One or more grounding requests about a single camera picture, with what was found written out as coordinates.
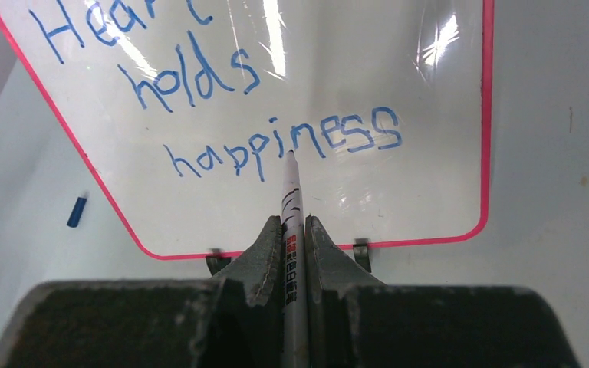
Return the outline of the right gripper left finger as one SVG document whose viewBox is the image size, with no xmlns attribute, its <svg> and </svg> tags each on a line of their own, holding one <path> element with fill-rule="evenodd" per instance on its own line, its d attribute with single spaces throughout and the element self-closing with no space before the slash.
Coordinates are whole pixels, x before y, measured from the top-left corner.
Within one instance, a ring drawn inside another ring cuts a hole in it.
<svg viewBox="0 0 589 368">
<path fill-rule="evenodd" d="M 281 222 L 201 280 L 49 281 L 0 339 L 0 367 L 277 367 Z"/>
</svg>

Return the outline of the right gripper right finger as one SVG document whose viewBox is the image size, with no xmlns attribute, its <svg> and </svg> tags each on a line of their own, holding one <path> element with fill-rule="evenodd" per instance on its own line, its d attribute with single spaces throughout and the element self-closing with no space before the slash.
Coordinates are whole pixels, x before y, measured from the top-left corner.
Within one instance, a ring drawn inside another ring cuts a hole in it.
<svg viewBox="0 0 589 368">
<path fill-rule="evenodd" d="M 314 367 L 576 367 L 551 306 L 519 286 L 387 285 L 305 221 Z"/>
</svg>

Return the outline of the blue capped marker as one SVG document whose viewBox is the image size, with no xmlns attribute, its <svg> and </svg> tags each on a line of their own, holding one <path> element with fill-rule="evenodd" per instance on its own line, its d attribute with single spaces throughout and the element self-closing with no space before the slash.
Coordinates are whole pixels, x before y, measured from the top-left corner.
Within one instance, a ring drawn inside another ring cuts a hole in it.
<svg viewBox="0 0 589 368">
<path fill-rule="evenodd" d="M 283 367 L 309 367 L 303 205 L 298 162 L 292 150 L 285 155 L 281 230 L 284 249 L 284 343 L 281 362 Z"/>
</svg>

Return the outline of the pink framed whiteboard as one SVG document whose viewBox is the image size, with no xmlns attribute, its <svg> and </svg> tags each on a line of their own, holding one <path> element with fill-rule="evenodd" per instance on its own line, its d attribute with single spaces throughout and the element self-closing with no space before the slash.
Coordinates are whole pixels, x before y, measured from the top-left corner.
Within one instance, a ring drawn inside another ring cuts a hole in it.
<svg viewBox="0 0 589 368">
<path fill-rule="evenodd" d="M 489 217 L 493 1 L 0 1 L 0 29 L 137 247 L 238 255 L 285 203 L 348 248 Z"/>
</svg>

